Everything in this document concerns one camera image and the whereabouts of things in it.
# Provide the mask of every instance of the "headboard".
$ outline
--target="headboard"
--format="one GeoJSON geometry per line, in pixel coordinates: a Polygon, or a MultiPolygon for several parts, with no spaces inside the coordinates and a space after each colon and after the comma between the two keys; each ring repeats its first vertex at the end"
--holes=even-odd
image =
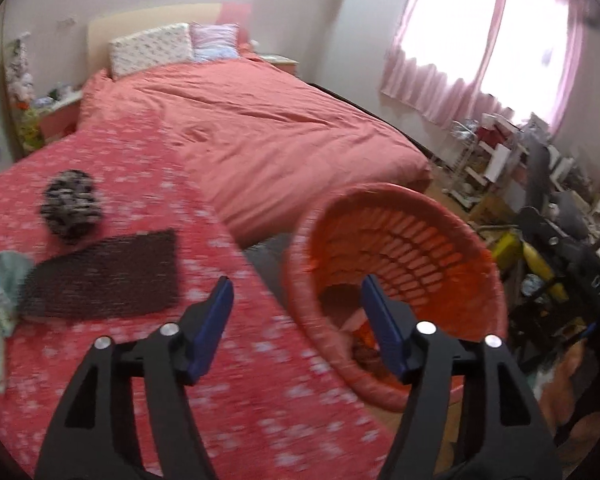
{"type": "Polygon", "coordinates": [[[248,4],[183,4],[132,10],[93,20],[87,34],[89,74],[109,67],[109,41],[171,23],[238,23],[247,34],[248,4]]]}

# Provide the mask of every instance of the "red duvet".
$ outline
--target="red duvet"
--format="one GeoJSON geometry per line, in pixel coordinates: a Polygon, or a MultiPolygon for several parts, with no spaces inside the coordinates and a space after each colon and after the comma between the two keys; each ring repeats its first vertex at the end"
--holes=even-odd
{"type": "MultiPolygon", "coordinates": [[[[5,448],[32,474],[60,396],[93,341],[103,334],[116,342],[146,337],[205,299],[226,275],[234,282],[234,309],[209,374],[186,388],[218,478],[376,478],[389,434],[264,289],[156,134],[159,124],[150,114],[104,122],[0,175],[0,251],[19,251],[40,263],[101,238],[173,228],[179,282],[178,305],[156,314],[22,321],[7,341],[9,377],[0,395],[5,448]],[[39,214],[49,180],[67,168],[94,177],[105,213],[98,229],[74,248],[51,235],[39,214]]],[[[134,413],[144,466],[159,475],[141,381],[134,382],[134,413]]]]}
{"type": "Polygon", "coordinates": [[[187,173],[243,247],[293,230],[333,187],[424,190],[427,159],[400,132],[259,60],[177,64],[84,88],[82,126],[156,110],[187,173]]]}

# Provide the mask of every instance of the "pillow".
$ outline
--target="pillow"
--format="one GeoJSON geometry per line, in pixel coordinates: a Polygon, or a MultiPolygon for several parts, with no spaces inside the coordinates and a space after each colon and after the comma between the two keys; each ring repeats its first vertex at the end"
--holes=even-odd
{"type": "Polygon", "coordinates": [[[193,61],[204,63],[216,59],[237,59],[238,25],[200,25],[191,23],[193,61]]]}
{"type": "Polygon", "coordinates": [[[109,56],[115,80],[154,66],[191,61],[189,25],[174,23],[116,38],[109,43],[109,56]]]}

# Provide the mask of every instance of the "pink curtain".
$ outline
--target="pink curtain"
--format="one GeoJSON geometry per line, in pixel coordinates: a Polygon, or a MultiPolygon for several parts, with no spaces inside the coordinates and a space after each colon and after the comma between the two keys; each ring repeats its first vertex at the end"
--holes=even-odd
{"type": "MultiPolygon", "coordinates": [[[[491,25],[487,34],[482,60],[473,79],[465,81],[449,80],[446,73],[435,64],[419,66],[415,58],[408,59],[402,43],[408,31],[410,19],[419,0],[408,0],[394,41],[388,51],[382,78],[381,92],[389,97],[416,108],[426,119],[443,127],[448,127],[452,120],[479,118],[482,113],[499,113],[511,118],[514,111],[501,104],[496,96],[480,92],[480,86],[489,66],[491,55],[507,0],[495,0],[491,25]]],[[[554,110],[548,122],[552,130],[564,115],[568,97],[580,60],[583,26],[582,18],[586,9],[586,0],[557,0],[569,4],[569,30],[567,56],[563,75],[558,88],[554,110]]]]}

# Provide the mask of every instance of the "bedside table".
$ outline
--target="bedside table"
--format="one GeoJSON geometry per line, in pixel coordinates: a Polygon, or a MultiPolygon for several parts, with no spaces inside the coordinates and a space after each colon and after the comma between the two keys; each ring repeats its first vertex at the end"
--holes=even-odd
{"type": "Polygon", "coordinates": [[[291,75],[296,75],[298,70],[298,62],[288,57],[279,56],[278,54],[258,54],[261,60],[272,64],[276,68],[279,68],[283,72],[287,72],[291,75]]]}
{"type": "Polygon", "coordinates": [[[74,133],[80,116],[82,92],[72,92],[51,106],[40,118],[40,130],[45,144],[51,144],[74,133]]]}

